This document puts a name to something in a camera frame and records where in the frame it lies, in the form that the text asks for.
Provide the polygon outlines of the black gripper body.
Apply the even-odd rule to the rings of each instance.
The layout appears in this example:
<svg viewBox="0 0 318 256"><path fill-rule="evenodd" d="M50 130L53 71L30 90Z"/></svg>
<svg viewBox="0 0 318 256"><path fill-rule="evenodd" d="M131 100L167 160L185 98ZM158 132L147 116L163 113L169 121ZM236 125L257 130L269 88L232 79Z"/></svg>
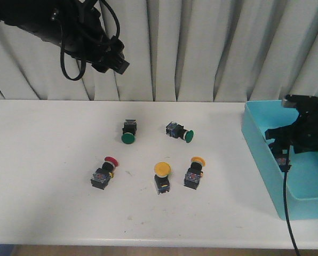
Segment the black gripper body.
<svg viewBox="0 0 318 256"><path fill-rule="evenodd" d="M120 22L116 13L110 5L106 8L112 15L116 33L108 37L101 26L101 13L94 5L68 5L67 18L73 26L73 32L65 30L65 25L60 22L61 43L60 43L60 67L65 74L65 54L69 54L81 62L79 72L85 73L86 64L105 73L109 68L105 65L105 57L109 54L123 53L124 44L120 40Z"/></svg>
<svg viewBox="0 0 318 256"><path fill-rule="evenodd" d="M314 109L301 109L292 124L292 145L295 154L318 152L318 105Z"/></svg>

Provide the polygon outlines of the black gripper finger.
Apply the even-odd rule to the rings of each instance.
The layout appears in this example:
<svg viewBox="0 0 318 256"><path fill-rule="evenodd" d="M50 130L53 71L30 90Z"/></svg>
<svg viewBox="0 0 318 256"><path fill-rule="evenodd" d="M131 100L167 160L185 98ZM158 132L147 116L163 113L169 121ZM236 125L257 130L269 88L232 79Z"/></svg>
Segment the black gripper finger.
<svg viewBox="0 0 318 256"><path fill-rule="evenodd" d="M265 131L265 139L274 139L280 143L292 143L292 133L294 128L292 125L281 126L275 129L268 129Z"/></svg>
<svg viewBox="0 0 318 256"><path fill-rule="evenodd" d="M125 60L123 53L109 54L105 57L105 65L122 75L129 67L130 63Z"/></svg>
<svg viewBox="0 0 318 256"><path fill-rule="evenodd" d="M290 145L287 143L279 143L274 141L268 145L274 157L289 157Z"/></svg>

